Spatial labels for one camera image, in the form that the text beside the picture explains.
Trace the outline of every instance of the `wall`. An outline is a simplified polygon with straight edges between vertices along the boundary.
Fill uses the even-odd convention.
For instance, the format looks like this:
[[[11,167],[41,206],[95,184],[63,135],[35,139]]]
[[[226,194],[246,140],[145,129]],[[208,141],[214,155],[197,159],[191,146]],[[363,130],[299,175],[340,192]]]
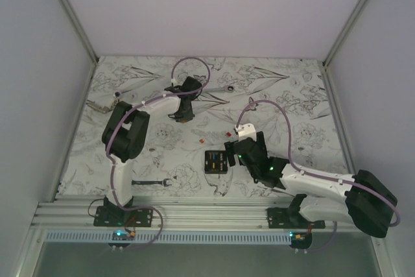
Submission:
[[[57,0],[0,7],[0,276],[11,276],[91,64]]]
[[[389,237],[406,276],[415,271],[414,16],[414,0],[370,0],[329,69],[357,167],[398,197],[402,224]]]
[[[70,0],[99,55],[323,60],[357,0]]]

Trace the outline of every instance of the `silver wrench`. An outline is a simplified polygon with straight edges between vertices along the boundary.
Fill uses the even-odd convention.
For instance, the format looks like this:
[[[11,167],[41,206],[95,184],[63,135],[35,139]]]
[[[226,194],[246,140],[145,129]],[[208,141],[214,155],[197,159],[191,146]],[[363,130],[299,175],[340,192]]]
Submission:
[[[203,89],[202,93],[204,92],[234,92],[235,88],[233,86],[225,86],[221,88],[211,88],[211,89]]]

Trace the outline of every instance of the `gray wall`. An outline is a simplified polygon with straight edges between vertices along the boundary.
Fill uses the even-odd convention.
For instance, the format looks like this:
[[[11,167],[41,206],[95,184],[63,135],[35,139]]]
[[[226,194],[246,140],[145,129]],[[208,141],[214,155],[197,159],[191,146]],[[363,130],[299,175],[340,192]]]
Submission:
[[[57,0],[0,7],[0,276],[11,276],[91,64]]]
[[[323,60],[357,0],[70,0],[96,52]]]
[[[415,272],[415,1],[370,0],[329,69],[358,168],[398,197],[389,238]]]

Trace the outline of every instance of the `metal wrench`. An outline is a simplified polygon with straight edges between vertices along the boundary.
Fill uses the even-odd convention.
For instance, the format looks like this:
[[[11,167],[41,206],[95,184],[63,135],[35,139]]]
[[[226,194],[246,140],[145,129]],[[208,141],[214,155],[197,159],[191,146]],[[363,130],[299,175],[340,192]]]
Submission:
[[[211,89],[203,89],[202,93],[204,92],[234,92],[235,88],[233,86],[225,86],[221,88],[211,88]]]
[[[171,185],[171,179],[165,178],[162,181],[131,181],[131,185],[162,185],[164,187]]]

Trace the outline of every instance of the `floral pattern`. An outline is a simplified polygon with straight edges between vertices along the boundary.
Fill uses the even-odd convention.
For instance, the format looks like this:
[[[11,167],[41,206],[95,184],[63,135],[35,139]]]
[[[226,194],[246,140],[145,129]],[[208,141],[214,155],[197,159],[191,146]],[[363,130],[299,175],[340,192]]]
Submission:
[[[114,91],[130,104],[160,95],[171,85],[171,69],[180,58],[105,56],[100,59],[88,95],[96,104],[108,104]],[[292,157],[302,165],[334,173],[346,173],[327,93],[314,60],[273,58],[204,58],[211,69],[208,88],[233,86],[235,91],[203,92],[193,101],[195,118],[176,123],[168,116],[150,118],[146,142],[134,160],[134,180],[163,180],[172,185],[134,186],[134,195],[168,197],[265,197],[287,196],[255,184],[245,167],[230,167],[225,175],[203,172],[204,152],[223,150],[235,141],[233,130],[241,110],[242,123],[263,131],[268,154],[287,157],[288,129],[280,111],[260,99],[276,101],[284,108],[292,127]],[[188,76],[201,83],[206,68],[187,60],[174,73],[178,82]],[[110,162],[101,135],[111,113],[85,106],[75,136],[69,164],[62,177],[61,195],[104,195],[109,190]]]

